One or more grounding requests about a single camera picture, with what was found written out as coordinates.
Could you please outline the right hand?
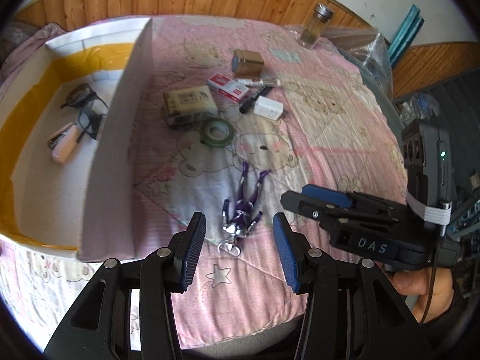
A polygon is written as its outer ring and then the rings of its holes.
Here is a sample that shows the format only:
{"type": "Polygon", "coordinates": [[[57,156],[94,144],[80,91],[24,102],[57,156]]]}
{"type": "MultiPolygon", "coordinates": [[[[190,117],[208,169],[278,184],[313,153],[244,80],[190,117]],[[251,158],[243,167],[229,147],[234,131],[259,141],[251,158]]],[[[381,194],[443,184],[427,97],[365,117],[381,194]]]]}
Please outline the right hand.
{"type": "Polygon", "coordinates": [[[425,313],[431,284],[431,267],[419,271],[397,271],[389,279],[394,288],[403,296],[418,296],[412,313],[418,322],[428,323],[450,307],[454,297],[452,272],[438,268],[435,273],[430,307],[425,313]]]}

